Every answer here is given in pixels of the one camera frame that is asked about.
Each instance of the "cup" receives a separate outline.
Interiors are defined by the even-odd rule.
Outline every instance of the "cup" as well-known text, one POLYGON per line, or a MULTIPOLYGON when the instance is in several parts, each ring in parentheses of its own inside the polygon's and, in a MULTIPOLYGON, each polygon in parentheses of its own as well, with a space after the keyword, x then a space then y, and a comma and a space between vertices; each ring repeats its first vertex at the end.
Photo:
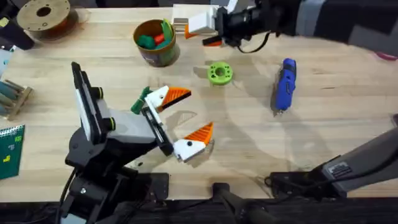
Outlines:
MULTIPOLYGON (((141 35, 157 36, 163 33, 161 23, 163 20, 153 19, 140 24, 134 31, 134 41, 137 44, 138 38, 141 35)), ((172 27, 173 37, 172 41, 162 47, 161 49, 149 50, 138 46, 142 57, 152 66, 164 67, 170 65, 176 56, 177 46, 175 44, 175 31, 172 27)))

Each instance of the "red block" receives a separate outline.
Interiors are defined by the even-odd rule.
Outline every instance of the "red block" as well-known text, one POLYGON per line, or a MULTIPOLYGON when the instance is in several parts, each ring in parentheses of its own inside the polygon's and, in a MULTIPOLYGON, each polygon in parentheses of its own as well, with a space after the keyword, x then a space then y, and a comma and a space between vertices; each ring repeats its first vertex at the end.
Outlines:
POLYGON ((164 35, 163 34, 159 34, 157 36, 155 36, 155 44, 159 45, 164 41, 164 35))

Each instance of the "green plastic part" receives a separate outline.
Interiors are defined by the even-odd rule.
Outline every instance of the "green plastic part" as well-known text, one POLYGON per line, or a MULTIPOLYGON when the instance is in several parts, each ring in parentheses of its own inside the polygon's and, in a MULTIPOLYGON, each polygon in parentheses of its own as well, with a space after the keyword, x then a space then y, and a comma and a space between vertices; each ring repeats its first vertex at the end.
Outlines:
POLYGON ((139 96, 138 100, 134 103, 134 105, 131 106, 130 110, 131 112, 139 115, 139 113, 141 112, 142 107, 145 104, 145 97, 147 97, 147 95, 149 93, 152 93, 152 90, 149 89, 149 86, 145 87, 142 90, 141 96, 139 96))
POLYGON ((167 24, 166 21, 161 23, 163 35, 165 40, 171 41, 173 38, 173 31, 170 29, 170 26, 167 24))
POLYGON ((138 46, 143 47, 148 50, 154 50, 156 47, 155 39, 148 35, 141 35, 138 37, 138 46))
POLYGON ((170 43, 170 40, 165 40, 162 43, 160 43, 158 46, 156 46, 155 50, 166 47, 169 43, 170 43))
POLYGON ((225 62, 216 62, 207 70, 207 78, 214 85, 225 85, 232 80, 232 68, 225 62))

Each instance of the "green card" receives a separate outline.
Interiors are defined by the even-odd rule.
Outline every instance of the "green card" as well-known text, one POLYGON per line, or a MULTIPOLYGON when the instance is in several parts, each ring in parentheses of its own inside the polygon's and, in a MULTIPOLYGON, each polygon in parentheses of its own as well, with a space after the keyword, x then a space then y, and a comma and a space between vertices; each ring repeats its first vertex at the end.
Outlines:
POLYGON ((0 130, 0 179, 18 175, 24 131, 24 125, 0 130))

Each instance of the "orange spool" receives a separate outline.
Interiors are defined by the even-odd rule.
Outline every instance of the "orange spool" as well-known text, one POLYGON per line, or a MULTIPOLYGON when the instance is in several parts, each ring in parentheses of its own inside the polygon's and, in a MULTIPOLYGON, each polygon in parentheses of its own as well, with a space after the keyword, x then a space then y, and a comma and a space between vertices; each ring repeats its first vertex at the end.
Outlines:
POLYGON ((56 40, 71 33, 78 14, 67 0, 31 0, 21 7, 18 24, 38 40, 56 40))

